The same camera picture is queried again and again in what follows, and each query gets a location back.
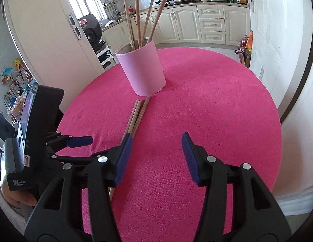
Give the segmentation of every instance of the white label sticker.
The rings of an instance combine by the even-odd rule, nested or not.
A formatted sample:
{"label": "white label sticker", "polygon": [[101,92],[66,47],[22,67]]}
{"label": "white label sticker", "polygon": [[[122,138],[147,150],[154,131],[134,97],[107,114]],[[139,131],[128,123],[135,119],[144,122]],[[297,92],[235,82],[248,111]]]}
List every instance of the white label sticker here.
{"label": "white label sticker", "polygon": [[30,156],[29,155],[24,155],[24,166],[30,167]]}

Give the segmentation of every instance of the white sleeve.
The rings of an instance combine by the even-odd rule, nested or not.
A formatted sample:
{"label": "white sleeve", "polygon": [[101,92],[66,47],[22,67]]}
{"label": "white sleeve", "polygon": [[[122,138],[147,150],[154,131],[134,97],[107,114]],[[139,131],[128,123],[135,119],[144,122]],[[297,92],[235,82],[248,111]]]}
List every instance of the white sleeve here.
{"label": "white sleeve", "polygon": [[2,197],[2,194],[0,192],[0,207],[2,208],[3,212],[9,219],[9,221],[14,225],[14,227],[22,234],[24,235],[25,231],[25,219],[20,214],[15,212],[11,206],[6,203],[4,198]]}

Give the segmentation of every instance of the kitchen counter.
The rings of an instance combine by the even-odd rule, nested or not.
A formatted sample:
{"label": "kitchen counter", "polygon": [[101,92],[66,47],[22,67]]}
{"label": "kitchen counter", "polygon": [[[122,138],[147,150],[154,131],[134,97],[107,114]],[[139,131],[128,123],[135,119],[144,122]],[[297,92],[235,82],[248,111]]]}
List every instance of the kitchen counter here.
{"label": "kitchen counter", "polygon": [[[238,7],[245,7],[245,8],[249,8],[249,5],[244,5],[244,4],[238,4],[238,3],[228,3],[228,2],[195,2],[195,3],[186,3],[186,4],[178,4],[178,5],[172,5],[172,6],[167,6],[167,7],[164,7],[164,9],[170,9],[170,8],[175,8],[175,7],[182,7],[182,6],[191,6],[191,5],[230,5],[230,6],[238,6]],[[152,12],[155,12],[159,9],[159,6],[154,6],[152,8]],[[140,15],[141,14],[146,14],[148,12],[148,9],[144,9],[144,10],[140,10]],[[102,32],[118,25],[119,23],[121,22],[124,22],[125,19],[121,19],[119,21],[117,21],[116,23],[113,23],[112,25],[108,26],[108,27],[105,27],[105,28],[102,28]]]}

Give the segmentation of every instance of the pink container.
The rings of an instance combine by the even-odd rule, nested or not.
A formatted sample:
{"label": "pink container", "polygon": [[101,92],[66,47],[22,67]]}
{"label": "pink container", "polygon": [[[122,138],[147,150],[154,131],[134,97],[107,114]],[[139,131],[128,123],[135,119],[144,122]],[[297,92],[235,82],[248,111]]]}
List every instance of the pink container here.
{"label": "pink container", "polygon": [[116,56],[137,95],[155,94],[165,86],[163,69],[153,41],[135,51],[128,43],[116,51]]}

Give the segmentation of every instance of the silver bolt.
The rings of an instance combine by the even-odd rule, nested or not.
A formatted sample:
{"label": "silver bolt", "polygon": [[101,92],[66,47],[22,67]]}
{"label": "silver bolt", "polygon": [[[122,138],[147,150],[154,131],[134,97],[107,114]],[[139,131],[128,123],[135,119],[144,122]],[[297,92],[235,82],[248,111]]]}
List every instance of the silver bolt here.
{"label": "silver bolt", "polygon": [[98,162],[99,162],[99,163],[106,163],[107,160],[108,160],[108,158],[105,157],[105,156],[101,156],[100,158],[98,158]]}
{"label": "silver bolt", "polygon": [[214,162],[216,162],[216,158],[214,156],[210,155],[210,156],[207,157],[207,161],[211,162],[211,163],[214,163]]}
{"label": "silver bolt", "polygon": [[250,170],[252,167],[249,163],[244,163],[243,164],[243,168],[246,169],[246,170]]}
{"label": "silver bolt", "polygon": [[72,168],[72,164],[70,164],[70,163],[66,163],[63,165],[63,169],[65,169],[65,170],[68,170],[70,168]]}

